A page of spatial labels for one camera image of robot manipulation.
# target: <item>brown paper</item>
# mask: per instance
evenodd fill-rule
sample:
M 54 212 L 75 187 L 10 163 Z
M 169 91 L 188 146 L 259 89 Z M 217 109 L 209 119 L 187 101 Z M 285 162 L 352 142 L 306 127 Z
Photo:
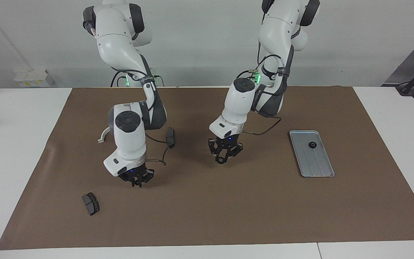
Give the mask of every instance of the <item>brown paper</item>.
M 110 175 L 107 127 L 114 104 L 144 100 L 137 88 L 76 88 L 0 240 L 0 249 L 181 246 L 414 240 L 414 194 L 350 87 L 290 87 L 283 120 L 263 136 L 241 134 L 244 150 L 217 164 L 207 139 L 225 88 L 159 90 L 175 129 L 167 166 L 147 163 L 143 188 Z M 250 113 L 247 131 L 275 121 Z M 333 178 L 300 175 L 288 132 L 319 131 Z M 148 158 L 164 144 L 147 139 Z M 89 216 L 82 195 L 100 211 Z

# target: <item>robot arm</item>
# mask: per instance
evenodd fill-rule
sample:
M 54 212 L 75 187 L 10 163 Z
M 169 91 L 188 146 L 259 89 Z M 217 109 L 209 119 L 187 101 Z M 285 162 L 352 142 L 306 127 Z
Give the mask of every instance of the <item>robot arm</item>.
M 281 110 L 295 50 L 293 43 L 297 50 L 304 47 L 307 34 L 301 26 L 312 23 L 319 4 L 319 0 L 263 0 L 259 41 L 270 55 L 264 59 L 258 78 L 269 78 L 271 86 L 247 78 L 237 78 L 230 86 L 222 115 L 209 127 L 217 136 L 209 139 L 209 147 L 218 163 L 225 163 L 243 149 L 237 140 L 250 110 L 268 118 L 275 118 Z M 222 150 L 226 150 L 225 157 L 220 157 Z
M 103 5 L 86 8 L 83 16 L 83 26 L 96 38 L 102 60 L 126 73 L 128 79 L 139 80 L 145 92 L 146 101 L 115 105 L 108 113 L 117 149 L 103 162 L 113 176 L 141 187 L 154 175 L 145 165 L 145 130 L 157 130 L 166 123 L 154 77 L 146 59 L 135 49 L 151 41 L 151 32 L 144 32 L 140 7 L 122 0 L 104 0 Z

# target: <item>black circular joint cap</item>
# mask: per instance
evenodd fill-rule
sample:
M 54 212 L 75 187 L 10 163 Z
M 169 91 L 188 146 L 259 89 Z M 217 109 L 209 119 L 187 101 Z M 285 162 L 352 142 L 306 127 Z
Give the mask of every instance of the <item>black circular joint cap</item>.
M 314 142 L 314 141 L 311 141 L 311 142 L 309 142 L 309 145 L 308 145 L 311 149 L 315 149 L 316 148 L 316 146 L 317 146 L 317 144 Z
M 119 113 L 115 119 L 116 126 L 125 133 L 134 132 L 140 125 L 140 122 L 140 116 L 129 110 Z
M 255 84 L 247 78 L 237 78 L 234 80 L 234 87 L 240 93 L 246 93 L 255 89 Z

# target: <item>black knob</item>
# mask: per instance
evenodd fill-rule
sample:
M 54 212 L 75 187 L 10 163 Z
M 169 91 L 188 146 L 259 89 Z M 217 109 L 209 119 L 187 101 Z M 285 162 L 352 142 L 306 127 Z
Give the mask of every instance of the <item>black knob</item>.
M 316 148 L 316 146 L 317 146 L 317 144 L 316 144 L 314 141 L 309 142 L 309 147 L 310 147 L 311 149 L 315 149 L 315 148 Z

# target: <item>white tabletop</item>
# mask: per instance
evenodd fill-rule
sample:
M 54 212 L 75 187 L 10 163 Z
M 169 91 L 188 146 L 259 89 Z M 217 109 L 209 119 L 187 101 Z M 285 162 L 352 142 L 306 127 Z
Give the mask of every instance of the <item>white tabletop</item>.
M 70 88 L 0 89 L 0 238 Z M 355 87 L 414 192 L 414 100 L 393 88 Z M 414 241 L 0 251 L 0 258 L 414 258 Z

